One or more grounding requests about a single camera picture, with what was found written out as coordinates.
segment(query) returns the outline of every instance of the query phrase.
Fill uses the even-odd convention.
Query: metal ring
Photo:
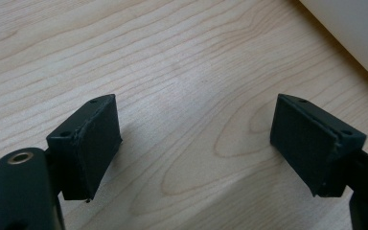
[[[11,158],[9,158],[8,164],[11,164],[11,165],[22,164],[32,159],[32,157],[33,157],[33,154],[29,151],[19,152],[16,155],[13,155]]]

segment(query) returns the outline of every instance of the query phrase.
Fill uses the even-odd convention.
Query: wood grain
[[[298,1],[0,1],[0,157],[109,93],[124,143],[68,229],[351,228],[269,145],[279,93],[368,134],[368,73]]]

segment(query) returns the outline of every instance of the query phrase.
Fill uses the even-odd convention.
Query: light wood surface
[[[279,93],[368,134],[368,73],[298,1],[0,1],[0,157],[110,93],[124,143],[67,229],[351,228],[269,145]]]

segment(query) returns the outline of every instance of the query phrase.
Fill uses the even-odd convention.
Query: metal grommet
[[[11,164],[11,165],[22,164],[32,159],[32,157],[33,157],[33,154],[29,151],[19,152],[16,155],[13,155],[11,158],[9,158],[8,164]]]

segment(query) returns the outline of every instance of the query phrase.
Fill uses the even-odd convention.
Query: wooden table
[[[111,93],[124,144],[67,229],[351,228],[269,145],[279,93],[368,134],[368,73],[299,1],[0,1],[0,157]]]

